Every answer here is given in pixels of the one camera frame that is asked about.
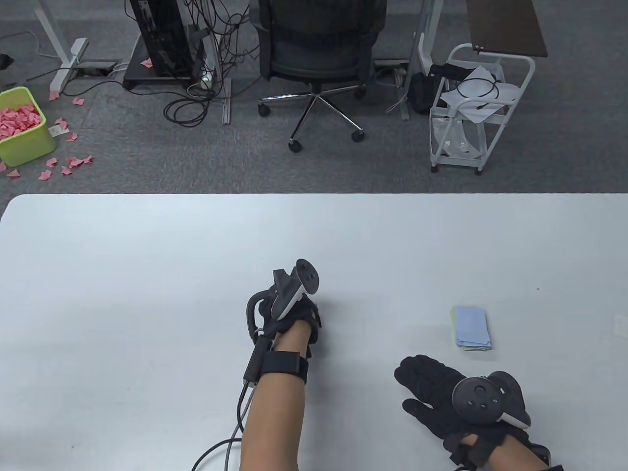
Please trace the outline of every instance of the chair wheel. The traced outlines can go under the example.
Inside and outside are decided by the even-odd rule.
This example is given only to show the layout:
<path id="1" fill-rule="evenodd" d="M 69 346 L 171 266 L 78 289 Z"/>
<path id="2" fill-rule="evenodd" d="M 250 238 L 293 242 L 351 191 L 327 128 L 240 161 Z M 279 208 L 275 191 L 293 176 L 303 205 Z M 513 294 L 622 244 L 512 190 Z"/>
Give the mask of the chair wheel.
<path id="1" fill-rule="evenodd" d="M 351 139 L 353 139 L 353 142 L 355 143 L 361 143 L 364 140 L 365 135 L 364 131 L 354 131 L 351 133 Z"/>
<path id="2" fill-rule="evenodd" d="M 261 117 L 266 117 L 271 113 L 271 109 L 263 103 L 259 103 L 257 105 L 257 112 Z"/>
<path id="3" fill-rule="evenodd" d="M 356 100 L 361 100 L 364 98 L 364 96 L 366 95 L 366 88 L 359 88 L 359 89 L 355 89 L 354 91 L 354 98 Z"/>
<path id="4" fill-rule="evenodd" d="M 291 143 L 288 143 L 288 149 L 290 149 L 292 152 L 296 154 L 296 153 L 301 152 L 301 149 L 303 149 L 303 146 L 301 145 L 299 141 L 292 141 Z"/>

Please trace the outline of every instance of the black glove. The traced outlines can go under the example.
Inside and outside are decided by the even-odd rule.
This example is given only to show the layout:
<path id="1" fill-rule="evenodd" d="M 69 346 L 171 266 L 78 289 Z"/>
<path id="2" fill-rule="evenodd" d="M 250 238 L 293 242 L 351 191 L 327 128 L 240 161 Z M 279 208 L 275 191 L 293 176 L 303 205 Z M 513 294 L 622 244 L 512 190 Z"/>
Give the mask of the black glove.
<path id="1" fill-rule="evenodd" d="M 528 434 L 509 423 L 500 421 L 491 425 L 473 425 L 458 415 L 453 408 L 452 393 L 465 376 L 455 369 L 425 355 L 417 355 L 405 358 L 394 371 L 394 376 L 418 399 L 406 399 L 403 409 L 443 440 L 443 446 L 452 453 L 452 461 L 456 464 L 484 466 L 506 435 L 512 435 L 527 447 L 531 446 Z M 460 440 L 472 434 L 478 436 L 476 444 L 473 447 L 461 445 Z"/>
<path id="2" fill-rule="evenodd" d="M 308 342 L 307 358 L 311 357 L 310 345 L 318 340 L 318 329 L 322 327 L 318 307 L 304 294 L 298 300 L 288 314 L 281 320 L 274 320 L 271 316 L 271 307 L 274 298 L 266 298 L 259 304 L 259 313 L 264 318 L 264 335 L 274 338 L 277 333 L 285 333 L 296 321 L 304 320 L 312 327 L 310 341 Z"/>

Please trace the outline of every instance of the hand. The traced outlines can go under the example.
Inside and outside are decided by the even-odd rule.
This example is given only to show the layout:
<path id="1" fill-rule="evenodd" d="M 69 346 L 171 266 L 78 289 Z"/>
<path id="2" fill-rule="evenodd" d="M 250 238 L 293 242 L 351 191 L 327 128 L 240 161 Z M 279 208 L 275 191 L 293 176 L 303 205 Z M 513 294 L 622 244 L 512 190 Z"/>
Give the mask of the hand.
<path id="1" fill-rule="evenodd" d="M 526 446 L 528 434 L 506 422 L 480 426 L 466 422 L 454 410 L 453 388 L 463 379 L 459 371 L 449 368 L 425 355 L 405 358 L 394 372 L 395 379 L 408 388 L 418 399 L 403 401 L 403 409 L 425 425 L 434 435 L 443 440 L 446 450 L 455 453 L 461 442 L 466 445 L 474 435 L 495 447 L 512 435 Z"/>

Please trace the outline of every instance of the white table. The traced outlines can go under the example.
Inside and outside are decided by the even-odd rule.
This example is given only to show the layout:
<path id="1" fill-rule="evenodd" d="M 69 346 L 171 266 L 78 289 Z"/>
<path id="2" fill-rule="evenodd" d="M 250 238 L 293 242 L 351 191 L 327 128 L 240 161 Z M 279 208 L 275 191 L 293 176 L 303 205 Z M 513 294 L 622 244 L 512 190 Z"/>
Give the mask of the white table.
<path id="1" fill-rule="evenodd" d="M 531 438 L 568 471 L 625 469 L 627 211 L 595 195 L 20 196 L 0 222 L 0 470 L 189 469 L 235 425 L 246 301 L 299 257 L 323 316 L 302 471 L 453 469 L 401 409 L 393 370 L 417 353 L 513 374 Z M 494 351 L 454 346 L 462 303 L 488 310 Z"/>

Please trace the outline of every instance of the white cart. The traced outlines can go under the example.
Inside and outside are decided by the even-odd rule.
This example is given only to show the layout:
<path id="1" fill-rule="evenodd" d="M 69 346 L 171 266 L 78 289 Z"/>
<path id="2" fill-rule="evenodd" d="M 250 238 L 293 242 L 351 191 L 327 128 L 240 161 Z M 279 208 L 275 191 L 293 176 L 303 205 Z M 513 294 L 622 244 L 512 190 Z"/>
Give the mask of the white cart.
<path id="1" fill-rule="evenodd" d="M 526 62 L 528 73 L 523 83 L 518 85 L 517 96 L 512 100 L 468 97 L 460 101 L 455 107 L 439 106 L 439 103 L 441 105 L 444 103 L 441 100 L 442 94 L 449 91 L 448 80 L 445 78 L 441 79 L 436 99 L 430 111 L 430 161 L 431 170 L 434 173 L 438 171 L 439 164 L 444 164 L 474 167 L 476 174 L 482 174 L 487 160 L 504 132 L 506 124 L 510 121 L 512 113 L 514 113 L 515 108 L 519 104 L 523 93 L 525 93 L 536 68 L 534 60 L 530 57 L 493 52 L 479 53 L 481 57 L 493 58 L 493 62 L 473 62 L 454 59 L 456 52 L 463 49 L 474 49 L 474 47 L 471 43 L 458 45 L 449 54 L 447 62 L 468 69 L 483 66 L 488 72 L 493 74 L 498 82 L 502 83 L 507 83 L 501 63 L 504 58 Z M 469 103 L 477 103 L 477 106 L 480 107 L 485 104 L 499 104 L 504 105 L 504 107 L 495 114 L 487 116 L 482 122 L 474 123 L 460 111 L 461 107 L 464 105 L 468 106 Z M 468 126 L 465 126 L 465 123 L 468 123 L 470 127 L 475 127 L 475 132 L 477 133 L 476 145 L 473 145 L 467 139 L 465 127 Z M 485 124 L 493 124 L 499 127 L 490 144 L 487 142 Z"/>

